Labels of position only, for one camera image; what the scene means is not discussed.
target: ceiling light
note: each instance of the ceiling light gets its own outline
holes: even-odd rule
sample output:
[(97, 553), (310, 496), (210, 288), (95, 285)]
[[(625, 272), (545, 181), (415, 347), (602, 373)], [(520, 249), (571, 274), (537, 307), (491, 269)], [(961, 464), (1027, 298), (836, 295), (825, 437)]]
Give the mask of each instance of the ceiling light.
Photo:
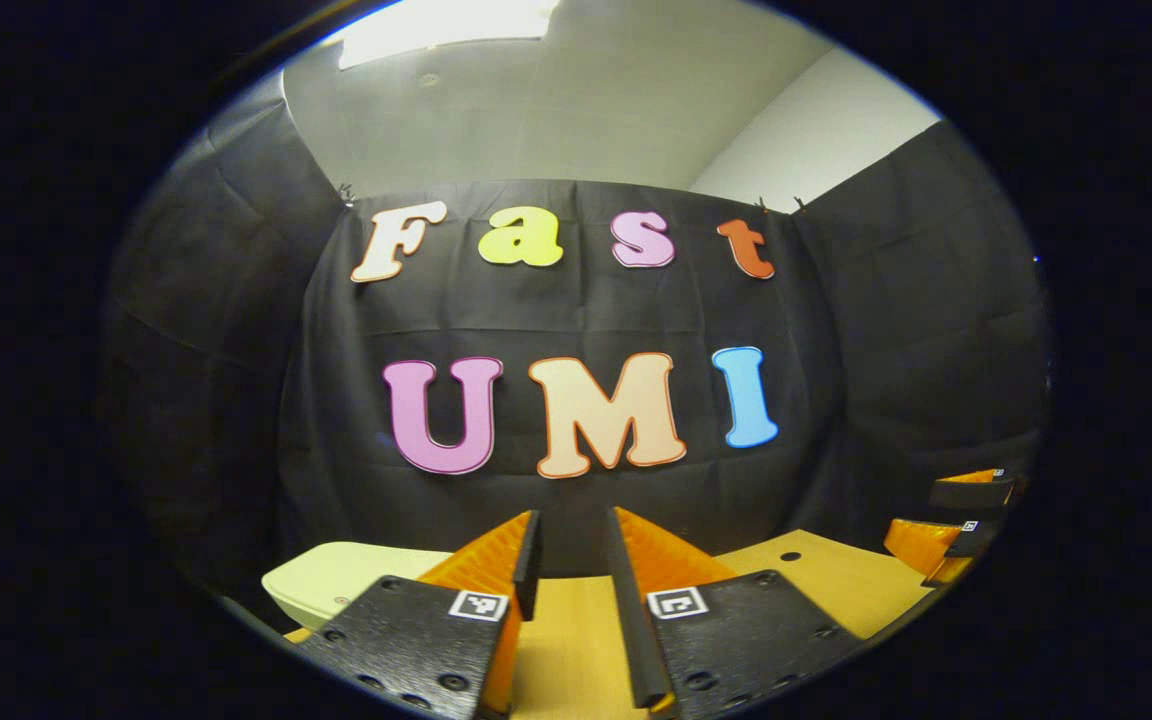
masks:
[(339, 29), (340, 69), (453, 41), (539, 40), (558, 0), (401, 0)]

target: ceiling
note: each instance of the ceiling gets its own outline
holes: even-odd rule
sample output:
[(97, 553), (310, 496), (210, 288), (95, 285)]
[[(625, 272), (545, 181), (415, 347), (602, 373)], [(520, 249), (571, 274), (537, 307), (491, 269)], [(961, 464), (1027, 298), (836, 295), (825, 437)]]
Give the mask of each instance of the ceiling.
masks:
[(482, 179), (596, 179), (685, 190), (831, 50), (740, 0), (562, 0), (543, 40), (468, 41), (285, 73), (288, 106), (359, 197)]

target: white wall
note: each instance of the white wall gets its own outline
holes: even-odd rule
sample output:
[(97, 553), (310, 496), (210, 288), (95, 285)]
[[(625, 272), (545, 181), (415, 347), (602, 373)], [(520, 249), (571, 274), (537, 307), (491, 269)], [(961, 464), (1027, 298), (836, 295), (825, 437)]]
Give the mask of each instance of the white wall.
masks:
[(692, 192), (799, 209), (940, 118), (858, 56), (835, 47), (755, 115)]

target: foam letter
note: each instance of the foam letter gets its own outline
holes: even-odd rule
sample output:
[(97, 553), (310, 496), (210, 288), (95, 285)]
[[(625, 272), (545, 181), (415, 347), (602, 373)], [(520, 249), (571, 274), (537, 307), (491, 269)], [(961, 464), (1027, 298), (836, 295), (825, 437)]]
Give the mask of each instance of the foam letter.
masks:
[(579, 454), (576, 433), (612, 469), (621, 460), (626, 434), (634, 425), (631, 464), (662, 465), (684, 456), (687, 446), (673, 427), (669, 409), (669, 370), (673, 359), (660, 353), (631, 355), (621, 367), (612, 400), (575, 357), (539, 359), (526, 374), (545, 391), (545, 420), (550, 454), (536, 464), (547, 478), (575, 478), (589, 470), (589, 457)]
[(728, 220), (718, 225), (718, 234), (732, 242), (732, 258), (736, 259), (736, 264), (746, 275), (765, 281), (776, 273), (771, 263), (758, 256), (758, 245), (763, 245), (761, 233), (751, 232), (745, 220)]
[(732, 401), (732, 432), (727, 445), (755, 447), (776, 437), (780, 430), (767, 416), (767, 400), (763, 397), (763, 350), (756, 347), (728, 347), (714, 353), (714, 367), (727, 378), (727, 396)]
[(612, 255), (627, 268), (660, 268), (673, 260), (673, 241), (664, 236), (668, 225), (655, 213), (621, 213), (612, 220), (617, 242)]
[(362, 263), (353, 270), (349, 279), (356, 283), (365, 283), (382, 281), (402, 272), (403, 264), (394, 260), (394, 250), (402, 247), (403, 255), (416, 252), (420, 241), (425, 238), (425, 220), (441, 223), (446, 217), (447, 204), (442, 200), (376, 213), (371, 217), (376, 228), (371, 232), (367, 251), (362, 255)]
[(385, 365), (399, 454), (431, 473), (463, 475), (482, 468), (492, 457), (495, 418), (492, 382), (505, 371), (495, 357), (465, 357), (452, 363), (452, 377), (462, 386), (465, 402), (465, 439), (461, 445), (439, 445), (429, 437), (425, 388), (434, 379), (434, 366), (420, 359)]
[(563, 256), (558, 247), (558, 218), (545, 209), (498, 210), (488, 219), (493, 232), (479, 240), (479, 255), (488, 263), (513, 265), (517, 260), (544, 266), (558, 263)]

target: table surface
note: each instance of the table surface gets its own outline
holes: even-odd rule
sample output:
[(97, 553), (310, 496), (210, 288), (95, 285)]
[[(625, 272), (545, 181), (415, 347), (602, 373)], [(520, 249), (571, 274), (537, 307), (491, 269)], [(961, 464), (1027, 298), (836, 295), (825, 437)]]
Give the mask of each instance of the table surface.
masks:
[[(799, 559), (781, 560), (786, 552)], [(719, 555), (738, 574), (779, 570), (856, 637), (869, 638), (931, 589), (900, 560), (804, 530)], [(301, 642), (308, 630), (289, 632)], [(612, 577), (540, 579), (522, 624), (511, 720), (644, 720), (634, 706)]]

